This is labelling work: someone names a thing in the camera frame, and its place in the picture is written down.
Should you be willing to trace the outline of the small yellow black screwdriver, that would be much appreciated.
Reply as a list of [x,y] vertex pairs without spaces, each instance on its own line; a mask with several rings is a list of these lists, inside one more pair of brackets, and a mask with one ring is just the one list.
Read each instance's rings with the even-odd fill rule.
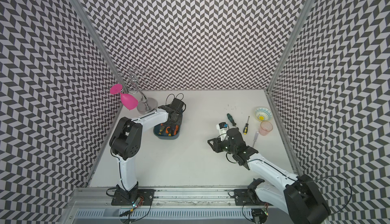
[[246,124],[244,126],[244,129],[243,129],[243,133],[245,135],[248,133],[249,119],[250,119],[250,117],[248,117],[247,122],[246,122]]

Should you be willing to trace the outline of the long orange black screwdriver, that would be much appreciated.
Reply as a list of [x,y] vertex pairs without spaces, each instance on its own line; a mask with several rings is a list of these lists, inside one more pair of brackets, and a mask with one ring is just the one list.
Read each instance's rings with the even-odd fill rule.
[[179,125],[177,124],[175,125],[174,135],[177,135],[178,130],[179,130]]

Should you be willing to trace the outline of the green handled screwdriver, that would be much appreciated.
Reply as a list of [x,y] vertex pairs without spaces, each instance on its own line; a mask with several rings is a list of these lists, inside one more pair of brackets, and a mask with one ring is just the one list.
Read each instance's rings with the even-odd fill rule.
[[228,118],[228,120],[230,121],[230,123],[232,124],[232,126],[236,126],[237,124],[235,123],[235,121],[234,121],[234,119],[233,119],[233,117],[232,117],[232,115],[231,114],[227,114],[227,118]]

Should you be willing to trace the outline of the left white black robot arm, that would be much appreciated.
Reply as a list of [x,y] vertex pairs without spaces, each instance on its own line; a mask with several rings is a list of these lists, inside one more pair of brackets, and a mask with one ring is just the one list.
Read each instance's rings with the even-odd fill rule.
[[134,203],[138,197],[138,180],[135,169],[135,156],[141,148],[143,132],[160,124],[171,127],[168,133],[179,132],[186,104],[174,99],[170,104],[159,106],[152,112],[138,118],[120,119],[109,146],[112,156],[117,159],[119,183],[115,193],[126,201]]

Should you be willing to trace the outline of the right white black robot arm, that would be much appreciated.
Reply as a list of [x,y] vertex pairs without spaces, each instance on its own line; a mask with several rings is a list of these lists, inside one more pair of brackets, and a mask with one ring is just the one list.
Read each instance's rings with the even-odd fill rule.
[[230,154],[238,165],[260,176],[247,187],[251,204],[271,204],[287,213],[295,224],[321,224],[331,215],[312,178],[289,173],[268,161],[245,143],[237,128],[228,129],[207,143],[214,152]]

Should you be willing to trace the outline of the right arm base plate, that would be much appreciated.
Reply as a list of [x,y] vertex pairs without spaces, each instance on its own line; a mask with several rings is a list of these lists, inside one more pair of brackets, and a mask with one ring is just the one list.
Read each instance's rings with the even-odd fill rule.
[[247,188],[234,189],[231,198],[235,200],[236,206],[244,206],[244,204],[265,205],[265,202],[261,201],[255,192],[257,187],[264,182],[264,179],[257,178]]

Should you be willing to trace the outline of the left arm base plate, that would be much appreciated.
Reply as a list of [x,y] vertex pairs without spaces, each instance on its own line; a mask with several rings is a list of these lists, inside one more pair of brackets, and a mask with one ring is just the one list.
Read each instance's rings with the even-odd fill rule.
[[112,206],[133,206],[136,200],[140,197],[143,198],[142,206],[150,206],[153,202],[155,189],[139,189],[131,191],[129,193],[121,194],[119,190],[116,190],[112,197]]

